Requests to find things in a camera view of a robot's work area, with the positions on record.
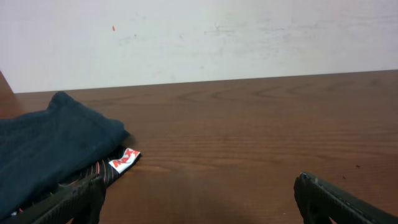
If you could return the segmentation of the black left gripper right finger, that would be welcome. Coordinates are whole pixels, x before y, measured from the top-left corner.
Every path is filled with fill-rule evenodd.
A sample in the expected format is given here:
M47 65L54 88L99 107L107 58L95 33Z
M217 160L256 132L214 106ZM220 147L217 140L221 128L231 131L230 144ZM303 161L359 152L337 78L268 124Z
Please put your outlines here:
M294 197L304 224L397 224L396 216L309 172L296 178Z

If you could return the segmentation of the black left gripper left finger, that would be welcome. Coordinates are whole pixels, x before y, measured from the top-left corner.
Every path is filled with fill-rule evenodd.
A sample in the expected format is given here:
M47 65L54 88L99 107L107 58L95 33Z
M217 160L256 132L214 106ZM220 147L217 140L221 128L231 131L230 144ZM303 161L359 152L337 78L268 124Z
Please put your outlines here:
M105 201L103 178L92 174L66 186L53 196L22 213L3 220L2 224L97 224Z

